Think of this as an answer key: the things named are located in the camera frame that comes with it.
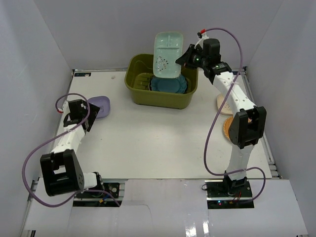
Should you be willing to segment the lavender square dish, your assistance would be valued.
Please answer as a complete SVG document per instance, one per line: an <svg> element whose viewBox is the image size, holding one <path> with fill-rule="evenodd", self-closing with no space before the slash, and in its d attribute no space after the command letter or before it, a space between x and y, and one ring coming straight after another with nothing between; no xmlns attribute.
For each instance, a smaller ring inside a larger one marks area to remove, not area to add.
<svg viewBox="0 0 316 237"><path fill-rule="evenodd" d="M102 119L109 115L111 104L107 96L91 97L88 99L88 102L100 108L96 117L97 119Z"/></svg>

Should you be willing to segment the mint green square plate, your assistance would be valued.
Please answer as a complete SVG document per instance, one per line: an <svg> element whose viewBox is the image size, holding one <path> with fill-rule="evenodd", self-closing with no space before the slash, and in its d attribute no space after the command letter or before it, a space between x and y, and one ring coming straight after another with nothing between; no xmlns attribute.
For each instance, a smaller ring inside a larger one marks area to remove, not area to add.
<svg viewBox="0 0 316 237"><path fill-rule="evenodd" d="M175 61L182 56L183 35L180 32L161 32L154 43L153 73L155 77L179 77L181 66Z"/></svg>

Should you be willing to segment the teal scalloped plate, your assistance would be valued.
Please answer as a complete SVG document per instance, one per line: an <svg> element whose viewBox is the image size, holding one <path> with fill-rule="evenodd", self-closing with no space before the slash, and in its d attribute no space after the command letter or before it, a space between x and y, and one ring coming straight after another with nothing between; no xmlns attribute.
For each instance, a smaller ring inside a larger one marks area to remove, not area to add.
<svg viewBox="0 0 316 237"><path fill-rule="evenodd" d="M153 77L149 88L151 91L183 94L187 89L187 81L183 75L173 79Z"/></svg>

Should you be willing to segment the black rimmed beige plate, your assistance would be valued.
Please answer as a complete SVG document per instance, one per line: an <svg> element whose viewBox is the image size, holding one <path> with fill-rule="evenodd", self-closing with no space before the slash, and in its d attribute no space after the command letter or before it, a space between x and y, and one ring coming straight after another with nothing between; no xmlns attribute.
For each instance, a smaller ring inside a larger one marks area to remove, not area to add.
<svg viewBox="0 0 316 237"><path fill-rule="evenodd" d="M152 82L152 78L149 78L149 84L148 84L148 90L151 91L152 88L151 88L151 82Z"/></svg>

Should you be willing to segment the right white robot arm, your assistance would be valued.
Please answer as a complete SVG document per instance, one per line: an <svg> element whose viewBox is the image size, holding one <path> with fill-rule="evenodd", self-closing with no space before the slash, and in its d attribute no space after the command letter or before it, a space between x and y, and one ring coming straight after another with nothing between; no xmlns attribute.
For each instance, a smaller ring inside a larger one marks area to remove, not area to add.
<svg viewBox="0 0 316 237"><path fill-rule="evenodd" d="M251 152L264 133L266 109L256 106L236 84L237 76L221 60L220 43L217 39L206 39L202 46L190 44L176 63L190 69L203 69L204 75L221 92L224 102L232 110L233 121L229 127L232 153L222 176L223 192L234 197L246 184Z"/></svg>

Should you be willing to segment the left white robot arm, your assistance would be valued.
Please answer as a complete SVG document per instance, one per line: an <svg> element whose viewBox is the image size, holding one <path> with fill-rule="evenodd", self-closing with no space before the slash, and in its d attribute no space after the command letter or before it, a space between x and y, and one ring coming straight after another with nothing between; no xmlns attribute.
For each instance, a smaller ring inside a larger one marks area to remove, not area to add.
<svg viewBox="0 0 316 237"><path fill-rule="evenodd" d="M83 137L97 118L100 108L81 99L68 102L63 120L66 132L51 153L40 158L41 171L48 196L87 191L93 197L104 192L104 184L98 172L84 173L76 152Z"/></svg>

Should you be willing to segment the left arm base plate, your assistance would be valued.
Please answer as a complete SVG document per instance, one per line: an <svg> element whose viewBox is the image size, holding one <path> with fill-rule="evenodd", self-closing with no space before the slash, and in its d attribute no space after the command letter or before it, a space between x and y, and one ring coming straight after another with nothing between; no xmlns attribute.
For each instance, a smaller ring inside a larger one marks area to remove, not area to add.
<svg viewBox="0 0 316 237"><path fill-rule="evenodd" d="M110 193L113 198L118 199L120 197L120 183L118 182L103 182L101 185L98 185L93 188L89 188L89 190L98 190L98 191L105 191ZM107 193L103 192L83 192L79 193L75 196L76 199L80 201L99 201L99 200L113 200Z"/></svg>

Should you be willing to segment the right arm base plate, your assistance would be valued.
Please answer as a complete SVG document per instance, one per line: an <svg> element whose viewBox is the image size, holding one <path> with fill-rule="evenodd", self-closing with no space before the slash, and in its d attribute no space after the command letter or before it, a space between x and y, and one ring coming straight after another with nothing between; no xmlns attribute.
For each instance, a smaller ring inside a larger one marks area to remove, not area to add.
<svg viewBox="0 0 316 237"><path fill-rule="evenodd" d="M206 191L206 199L218 206L239 204L253 199L249 181L243 186L229 189L221 180L205 180L201 189Z"/></svg>

